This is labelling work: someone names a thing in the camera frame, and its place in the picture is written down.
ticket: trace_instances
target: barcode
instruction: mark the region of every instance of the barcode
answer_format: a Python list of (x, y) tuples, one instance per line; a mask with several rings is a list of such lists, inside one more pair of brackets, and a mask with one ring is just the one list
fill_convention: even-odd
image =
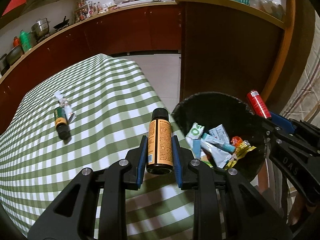
[(255, 97), (255, 96), (258, 96), (259, 93), (258, 93), (257, 91), (253, 91), (253, 92), (251, 92), (251, 95), (252, 95), (253, 97)]

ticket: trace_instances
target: black trash bin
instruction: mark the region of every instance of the black trash bin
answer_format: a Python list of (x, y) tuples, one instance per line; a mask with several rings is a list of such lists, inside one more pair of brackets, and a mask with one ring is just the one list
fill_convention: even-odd
[(234, 166), (248, 181), (252, 181), (262, 167), (266, 158), (266, 131), (250, 107), (238, 98), (218, 92), (198, 93), (180, 102), (172, 117), (184, 135), (195, 122), (204, 126), (206, 133), (223, 124), (230, 140), (233, 136), (248, 140), (256, 149)]

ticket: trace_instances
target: green thermos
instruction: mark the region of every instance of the green thermos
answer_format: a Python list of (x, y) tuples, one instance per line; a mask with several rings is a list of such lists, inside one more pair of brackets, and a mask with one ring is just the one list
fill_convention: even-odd
[(24, 30), (21, 30), (19, 38), (23, 52), (26, 53), (28, 50), (31, 49), (29, 33), (26, 33)]

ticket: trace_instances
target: black pan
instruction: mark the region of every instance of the black pan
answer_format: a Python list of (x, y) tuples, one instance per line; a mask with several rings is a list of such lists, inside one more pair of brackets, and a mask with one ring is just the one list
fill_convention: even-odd
[(63, 19), (63, 22), (62, 23), (58, 23), (56, 26), (54, 26), (54, 28), (57, 30), (57, 29), (60, 29), (62, 28), (63, 26), (67, 25), (69, 23), (69, 20), (66, 20), (66, 16), (64, 17)]

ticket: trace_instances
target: orange label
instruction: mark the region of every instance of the orange label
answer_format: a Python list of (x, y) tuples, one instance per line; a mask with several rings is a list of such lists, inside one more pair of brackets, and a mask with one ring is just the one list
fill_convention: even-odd
[(155, 163), (155, 151), (156, 151), (156, 121), (153, 120), (149, 125), (149, 137), (148, 137), (148, 164)]
[(56, 119), (56, 121), (55, 121), (55, 124), (56, 124), (56, 127), (57, 127), (57, 125), (59, 124), (59, 123), (65, 123), (65, 124), (68, 124), (67, 123), (67, 120), (65, 119), (65, 118), (63, 118), (63, 117), (59, 117), (59, 118), (57, 118)]
[(171, 145), (171, 124), (158, 119), (158, 155), (157, 162), (173, 166)]

